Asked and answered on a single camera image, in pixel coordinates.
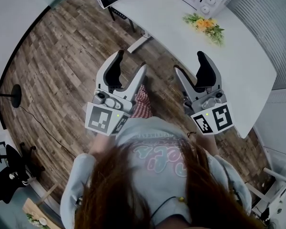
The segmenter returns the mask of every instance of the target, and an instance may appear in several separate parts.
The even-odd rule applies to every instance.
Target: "laminate flooring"
[[[129,54],[127,48],[141,37],[141,30],[136,26],[133,32],[127,20],[115,17],[113,21],[96,0],[62,1],[25,39],[1,88],[2,93],[9,93],[14,84],[20,84],[21,106],[74,156],[88,152],[93,143],[95,134],[84,127],[87,102],[93,98],[98,69],[119,49],[125,50],[122,83],[125,85],[135,68],[146,61],[153,114],[186,133],[196,129],[183,113],[182,95],[174,79],[173,65],[181,64],[156,40]],[[39,178],[42,186],[49,189],[61,181],[52,193],[60,202],[74,157],[22,108],[14,109],[10,101],[0,98],[0,110],[14,142],[37,147],[33,159],[45,167]],[[272,185],[273,180],[262,171],[268,163],[253,130],[241,139],[231,128],[216,135],[216,142],[222,157],[245,182],[261,191]]]

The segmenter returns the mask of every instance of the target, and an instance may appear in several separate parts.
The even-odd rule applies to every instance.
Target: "red checkered fabric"
[[[147,91],[144,85],[141,85],[139,91],[135,97],[137,107],[135,108],[133,115],[130,118],[149,118],[152,117],[151,103],[147,95]]]

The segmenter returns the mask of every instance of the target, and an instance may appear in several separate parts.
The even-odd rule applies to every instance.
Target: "white desk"
[[[195,9],[182,0],[119,0],[112,6],[151,34],[194,76],[200,66],[197,52],[206,53],[221,74],[235,128],[242,138],[247,136],[266,103],[276,72],[255,37],[228,8],[215,16],[225,29],[225,46],[218,47],[183,21]],[[163,67],[173,70],[173,65]]]

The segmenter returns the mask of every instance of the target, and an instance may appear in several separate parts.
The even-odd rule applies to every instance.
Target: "graphic print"
[[[140,139],[132,144],[137,158],[145,160],[145,167],[157,174],[172,164],[173,172],[179,177],[186,177],[186,168],[181,155],[180,140],[175,137]]]

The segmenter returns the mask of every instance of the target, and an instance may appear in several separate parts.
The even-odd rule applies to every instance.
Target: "electrical cord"
[[[254,206],[252,209],[256,208],[258,210],[258,212],[260,212],[262,214],[262,212],[258,209],[258,207]]]
[[[190,137],[191,134],[196,134],[197,132],[188,132],[187,137]]]
[[[151,219],[153,218],[153,216],[158,212],[158,210],[169,200],[171,200],[172,198],[176,198],[176,196],[172,196],[170,198],[168,198],[166,201],[164,201],[159,207],[158,209],[155,210],[155,212],[152,214]]]
[[[64,145],[62,145],[59,141],[57,141],[57,139],[55,138],[55,137],[53,137],[53,135],[42,125],[42,123],[39,121],[39,120],[37,120],[36,119],[36,117],[32,114],[32,113],[30,113],[29,111],[27,111],[25,108],[23,108],[22,106],[19,106],[20,108],[22,108],[25,112],[27,112],[28,114],[30,114],[30,115],[32,115],[33,116],[33,118],[42,126],[42,128],[59,144],[59,145],[61,145],[71,156],[73,156],[74,158],[76,158],[76,156],[73,154],[73,153],[71,153]]]
[[[256,214],[254,211],[252,211],[252,213],[253,213],[257,218],[261,219],[260,216],[259,216],[258,214]]]

